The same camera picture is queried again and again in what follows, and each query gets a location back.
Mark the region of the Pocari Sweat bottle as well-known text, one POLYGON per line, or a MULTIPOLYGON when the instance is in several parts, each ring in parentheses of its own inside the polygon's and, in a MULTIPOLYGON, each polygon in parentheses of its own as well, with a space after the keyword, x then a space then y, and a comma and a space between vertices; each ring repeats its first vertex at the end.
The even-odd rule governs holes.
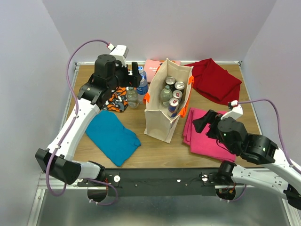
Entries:
POLYGON ((145 72, 145 70, 144 70, 144 67, 143 66, 138 66, 138 71, 139 71, 139 73, 140 73, 140 75, 145 79, 145 80, 147 80, 147 74, 146 74, 146 72, 145 72))
POLYGON ((141 75, 142 79, 140 81, 139 87, 136 89, 138 94, 138 102, 143 104, 143 98, 148 92, 148 83, 144 75, 141 75))

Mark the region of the green glass bottle front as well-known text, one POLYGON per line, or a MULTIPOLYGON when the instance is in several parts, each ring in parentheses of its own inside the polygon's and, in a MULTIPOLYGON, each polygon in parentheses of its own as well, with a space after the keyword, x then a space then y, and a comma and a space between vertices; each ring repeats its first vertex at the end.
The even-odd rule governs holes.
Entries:
POLYGON ((135 88, 129 87, 127 91, 127 102, 130 108, 137 108, 139 105, 138 102, 138 93, 135 88))

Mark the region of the red bull can front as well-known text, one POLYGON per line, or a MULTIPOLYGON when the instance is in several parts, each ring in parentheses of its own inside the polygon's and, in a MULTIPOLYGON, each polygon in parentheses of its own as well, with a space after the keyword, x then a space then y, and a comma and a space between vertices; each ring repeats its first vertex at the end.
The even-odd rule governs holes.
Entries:
POLYGON ((169 100, 169 106, 168 106, 168 112, 167 112, 167 115, 170 117, 170 118, 174 118, 177 114, 177 110, 178 110, 178 107, 179 107, 179 100, 177 98, 171 98, 169 100))

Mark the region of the beige canvas tote bag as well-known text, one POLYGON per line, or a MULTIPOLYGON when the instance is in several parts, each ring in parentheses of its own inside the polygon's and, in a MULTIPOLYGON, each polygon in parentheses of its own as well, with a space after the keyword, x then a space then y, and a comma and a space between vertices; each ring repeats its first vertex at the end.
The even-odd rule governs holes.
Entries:
POLYGON ((179 118, 183 118, 188 111, 191 90, 194 84, 192 69, 190 66, 178 65, 169 59, 166 59, 158 68, 150 83, 148 93, 144 96, 146 104, 144 111, 146 129, 144 133, 146 135, 166 143, 171 142, 179 118), (160 102, 160 93, 168 76, 184 83, 183 97, 173 118, 168 116, 168 107, 164 107, 160 102))

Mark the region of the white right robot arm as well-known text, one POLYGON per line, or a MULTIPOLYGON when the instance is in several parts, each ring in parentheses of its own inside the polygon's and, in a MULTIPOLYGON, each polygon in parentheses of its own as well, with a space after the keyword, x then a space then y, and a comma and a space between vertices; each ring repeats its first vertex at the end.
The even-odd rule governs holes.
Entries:
POLYGON ((247 162, 261 165, 275 173, 275 176, 257 173, 234 162, 223 161, 213 177, 219 185, 251 185, 286 199, 296 209, 301 208, 301 175, 299 166, 293 166, 284 151, 263 135, 248 133, 244 124, 237 121, 243 115, 241 106, 225 114, 209 110, 203 117, 193 120, 197 133, 206 126, 209 138, 221 142, 227 150, 247 162))

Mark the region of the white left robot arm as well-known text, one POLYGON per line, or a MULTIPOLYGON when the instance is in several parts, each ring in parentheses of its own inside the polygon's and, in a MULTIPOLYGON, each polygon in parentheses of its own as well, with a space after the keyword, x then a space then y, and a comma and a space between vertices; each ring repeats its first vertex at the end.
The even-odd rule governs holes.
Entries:
POLYGON ((94 186, 104 182, 104 167, 95 162, 74 161, 75 151, 92 119, 118 87, 140 85, 138 63, 132 62, 132 70, 111 54, 99 55, 94 73, 75 96, 76 104, 56 138, 35 158, 47 177, 54 177, 68 185, 77 179, 88 179, 94 186))

